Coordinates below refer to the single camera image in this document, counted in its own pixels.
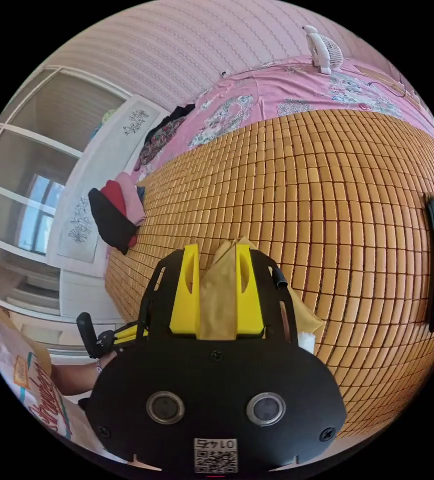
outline floral bedsheet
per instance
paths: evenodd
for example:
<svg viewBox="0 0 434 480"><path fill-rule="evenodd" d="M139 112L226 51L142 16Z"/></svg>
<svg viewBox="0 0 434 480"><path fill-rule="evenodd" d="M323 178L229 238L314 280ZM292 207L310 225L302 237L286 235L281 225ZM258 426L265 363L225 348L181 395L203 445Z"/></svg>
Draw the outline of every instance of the floral bedsheet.
<svg viewBox="0 0 434 480"><path fill-rule="evenodd" d="M391 115L434 137L432 115L363 74L353 62L345 60L340 71L323 75L309 56L301 56L222 78L202 92L175 136L132 178L141 181L178 155L255 122L332 108Z"/></svg>

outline pink wall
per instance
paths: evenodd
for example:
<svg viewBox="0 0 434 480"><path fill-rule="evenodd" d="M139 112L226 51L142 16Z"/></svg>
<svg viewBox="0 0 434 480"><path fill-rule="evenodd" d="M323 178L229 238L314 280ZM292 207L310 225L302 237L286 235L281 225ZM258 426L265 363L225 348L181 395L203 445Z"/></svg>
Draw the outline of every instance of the pink wall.
<svg viewBox="0 0 434 480"><path fill-rule="evenodd" d="M391 74L389 62L338 24L278 0L157 0L88 28L47 60L86 70L162 107L192 102L220 72L308 55L302 26L338 43L344 56Z"/></svg>

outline black device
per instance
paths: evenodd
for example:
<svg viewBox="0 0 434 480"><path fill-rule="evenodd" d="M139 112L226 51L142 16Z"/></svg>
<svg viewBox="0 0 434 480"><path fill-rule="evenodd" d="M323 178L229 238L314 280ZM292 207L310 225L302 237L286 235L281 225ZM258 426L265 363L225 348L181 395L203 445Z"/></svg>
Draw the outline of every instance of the black device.
<svg viewBox="0 0 434 480"><path fill-rule="evenodd" d="M268 471L321 454L346 411L328 368L298 346L276 263L250 250L261 335L210 341L170 329L183 256L177 250L159 261L136 322L97 338L90 316L79 317L90 355L118 352L85 407L103 446L127 461L136 455L165 471L203 476Z"/></svg>

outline tan tile mat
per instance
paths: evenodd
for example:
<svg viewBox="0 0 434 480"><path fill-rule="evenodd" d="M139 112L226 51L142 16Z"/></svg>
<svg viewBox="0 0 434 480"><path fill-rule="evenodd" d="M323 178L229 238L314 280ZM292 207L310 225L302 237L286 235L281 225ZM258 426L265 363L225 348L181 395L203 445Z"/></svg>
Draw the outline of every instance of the tan tile mat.
<svg viewBox="0 0 434 480"><path fill-rule="evenodd" d="M434 139L393 117L320 110L259 122L174 159L146 179L147 219L106 288L136 318L157 261L247 236L323 320L317 355L340 385L341 435L384 426L434 364L424 323Z"/></svg>

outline yellow plastic part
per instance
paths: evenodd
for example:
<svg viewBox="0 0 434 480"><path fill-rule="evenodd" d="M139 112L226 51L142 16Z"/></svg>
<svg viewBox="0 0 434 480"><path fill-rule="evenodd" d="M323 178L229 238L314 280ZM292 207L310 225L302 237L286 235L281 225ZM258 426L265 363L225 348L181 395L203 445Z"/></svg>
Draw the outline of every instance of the yellow plastic part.
<svg viewBox="0 0 434 480"><path fill-rule="evenodd" d="M198 245L187 245L170 319L170 331L175 335L200 336Z"/></svg>
<svg viewBox="0 0 434 480"><path fill-rule="evenodd" d="M135 340L135 338L137 337L137 328L138 328L138 325L132 325L125 330L116 332L115 340L113 341L113 344L114 345L124 344L126 342ZM148 335L148 331L145 330L143 332L143 336L146 337L147 335Z"/></svg>
<svg viewBox="0 0 434 480"><path fill-rule="evenodd" d="M235 245L237 336L261 335L264 324L248 245Z"/></svg>

